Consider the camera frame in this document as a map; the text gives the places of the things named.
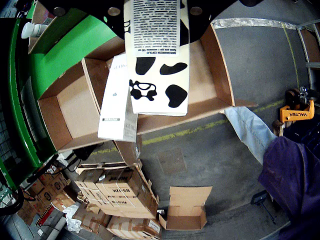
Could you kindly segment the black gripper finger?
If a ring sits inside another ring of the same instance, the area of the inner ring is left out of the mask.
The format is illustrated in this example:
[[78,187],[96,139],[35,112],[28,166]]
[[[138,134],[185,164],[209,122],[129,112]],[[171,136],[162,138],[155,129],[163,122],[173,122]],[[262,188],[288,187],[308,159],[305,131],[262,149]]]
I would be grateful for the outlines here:
[[199,40],[212,20],[235,3],[234,0],[181,0],[187,10],[188,23],[180,23],[180,46]]
[[56,8],[67,13],[71,8],[81,10],[107,25],[118,37],[125,38],[124,0],[40,0],[50,13],[55,16]]

